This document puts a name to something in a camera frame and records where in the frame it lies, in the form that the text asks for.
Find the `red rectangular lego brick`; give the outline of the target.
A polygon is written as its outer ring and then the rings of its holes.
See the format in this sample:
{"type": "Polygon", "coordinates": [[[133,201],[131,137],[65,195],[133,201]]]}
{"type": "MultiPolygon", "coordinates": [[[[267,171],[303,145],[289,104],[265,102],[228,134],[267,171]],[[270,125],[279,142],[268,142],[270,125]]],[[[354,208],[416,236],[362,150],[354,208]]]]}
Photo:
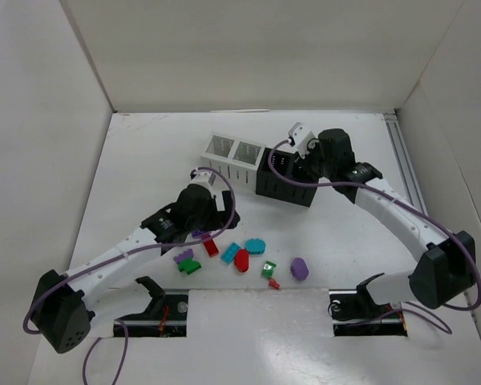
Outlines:
{"type": "Polygon", "coordinates": [[[214,240],[208,240],[203,242],[203,246],[209,257],[215,257],[219,254],[219,249],[214,240]]]}

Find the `purple studded lego brick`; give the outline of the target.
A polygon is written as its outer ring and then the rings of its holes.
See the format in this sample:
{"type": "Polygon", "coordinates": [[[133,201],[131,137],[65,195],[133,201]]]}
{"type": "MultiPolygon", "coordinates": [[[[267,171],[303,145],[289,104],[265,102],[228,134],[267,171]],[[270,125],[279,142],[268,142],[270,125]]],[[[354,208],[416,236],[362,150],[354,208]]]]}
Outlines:
{"type": "Polygon", "coordinates": [[[179,253],[173,258],[173,261],[179,265],[180,263],[187,261],[187,260],[192,260],[194,258],[194,252],[192,249],[186,249],[182,253],[179,253]]]}

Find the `teal round lego piece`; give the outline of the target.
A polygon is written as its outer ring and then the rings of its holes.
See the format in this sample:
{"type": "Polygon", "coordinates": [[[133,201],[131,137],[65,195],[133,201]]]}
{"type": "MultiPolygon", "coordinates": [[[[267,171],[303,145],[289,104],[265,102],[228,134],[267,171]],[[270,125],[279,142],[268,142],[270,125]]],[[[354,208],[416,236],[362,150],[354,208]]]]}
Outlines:
{"type": "Polygon", "coordinates": [[[245,242],[245,249],[250,255],[260,255],[265,252],[266,244],[260,238],[251,238],[245,242]]]}

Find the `blue rectangular lego brick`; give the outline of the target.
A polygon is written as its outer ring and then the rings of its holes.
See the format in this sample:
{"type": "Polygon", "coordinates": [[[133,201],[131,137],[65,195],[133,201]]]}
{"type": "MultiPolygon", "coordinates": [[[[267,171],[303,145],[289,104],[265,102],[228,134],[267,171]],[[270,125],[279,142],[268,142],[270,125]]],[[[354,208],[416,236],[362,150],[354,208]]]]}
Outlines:
{"type": "Polygon", "coordinates": [[[221,254],[221,256],[220,256],[221,261],[226,265],[230,265],[233,262],[233,260],[235,259],[236,254],[240,250],[241,250],[241,247],[237,243],[233,242],[221,254]]]}

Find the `green notched lego brick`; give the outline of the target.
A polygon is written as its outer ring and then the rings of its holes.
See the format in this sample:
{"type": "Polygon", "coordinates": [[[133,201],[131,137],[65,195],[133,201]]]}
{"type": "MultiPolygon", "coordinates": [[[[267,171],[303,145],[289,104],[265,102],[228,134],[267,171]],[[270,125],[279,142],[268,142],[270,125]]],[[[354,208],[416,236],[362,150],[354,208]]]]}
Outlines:
{"type": "Polygon", "coordinates": [[[181,273],[186,273],[187,275],[195,273],[201,268],[201,264],[191,258],[183,260],[178,264],[178,270],[181,273]]]}

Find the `purple oval lego piece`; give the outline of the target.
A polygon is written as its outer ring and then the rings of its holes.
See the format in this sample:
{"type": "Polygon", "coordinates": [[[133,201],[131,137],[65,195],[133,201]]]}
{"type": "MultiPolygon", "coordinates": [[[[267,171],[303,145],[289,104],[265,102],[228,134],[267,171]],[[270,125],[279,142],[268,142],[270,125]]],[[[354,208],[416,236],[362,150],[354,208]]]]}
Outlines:
{"type": "Polygon", "coordinates": [[[303,282],[309,276],[309,269],[306,262],[301,257],[295,257],[290,266],[290,271],[293,277],[299,281],[303,282]]]}

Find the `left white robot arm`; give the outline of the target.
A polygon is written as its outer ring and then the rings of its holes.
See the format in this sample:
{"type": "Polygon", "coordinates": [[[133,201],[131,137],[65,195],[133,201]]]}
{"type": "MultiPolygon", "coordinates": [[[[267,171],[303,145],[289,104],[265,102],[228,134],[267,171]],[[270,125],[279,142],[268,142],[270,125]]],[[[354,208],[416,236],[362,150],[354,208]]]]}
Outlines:
{"type": "Polygon", "coordinates": [[[164,290],[149,276],[116,288],[121,279],[173,248],[190,247],[194,231],[222,233],[240,220],[232,188],[215,192],[189,184],[177,200],[141,222],[131,235],[106,253],[59,274],[46,272],[38,281],[26,318],[55,352],[77,347],[103,322],[139,315],[155,315],[164,302],[164,290]]]}

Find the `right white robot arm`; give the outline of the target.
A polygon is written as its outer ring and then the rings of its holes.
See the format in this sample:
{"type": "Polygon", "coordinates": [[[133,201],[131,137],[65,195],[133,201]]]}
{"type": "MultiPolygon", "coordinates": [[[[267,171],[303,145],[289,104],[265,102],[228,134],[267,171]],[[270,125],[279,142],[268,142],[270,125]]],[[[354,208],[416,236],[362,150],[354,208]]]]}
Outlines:
{"type": "Polygon", "coordinates": [[[473,237],[464,231],[452,233],[427,219],[372,164],[356,161],[344,130],[314,135],[299,124],[289,136],[309,174],[326,178],[337,192],[375,217],[416,262],[410,272],[376,274],[362,282],[358,288],[366,301],[376,305],[416,301],[437,309],[472,286],[481,287],[473,237]]]}

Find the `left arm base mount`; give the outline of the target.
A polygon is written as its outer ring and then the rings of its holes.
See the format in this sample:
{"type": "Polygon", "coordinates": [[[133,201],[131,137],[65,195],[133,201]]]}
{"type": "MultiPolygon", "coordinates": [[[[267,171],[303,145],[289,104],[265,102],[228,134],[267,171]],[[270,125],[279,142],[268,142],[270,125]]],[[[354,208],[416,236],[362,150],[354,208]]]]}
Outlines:
{"type": "Polygon", "coordinates": [[[135,280],[135,288],[148,291],[151,301],[142,312],[126,314],[120,320],[133,338],[183,338],[187,336],[188,290],[162,289],[150,277],[135,280]]]}

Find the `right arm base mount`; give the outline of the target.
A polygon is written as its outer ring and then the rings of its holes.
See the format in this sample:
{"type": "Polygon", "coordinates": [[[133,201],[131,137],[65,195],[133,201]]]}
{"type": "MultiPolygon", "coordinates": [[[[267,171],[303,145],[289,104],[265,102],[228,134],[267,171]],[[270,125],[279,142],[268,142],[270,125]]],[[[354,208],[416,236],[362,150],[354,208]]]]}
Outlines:
{"type": "Polygon", "coordinates": [[[334,337],[408,336],[402,312],[393,313],[389,303],[377,305],[369,295],[367,285],[380,276],[367,278],[355,289],[329,291],[327,311],[334,337]]]}

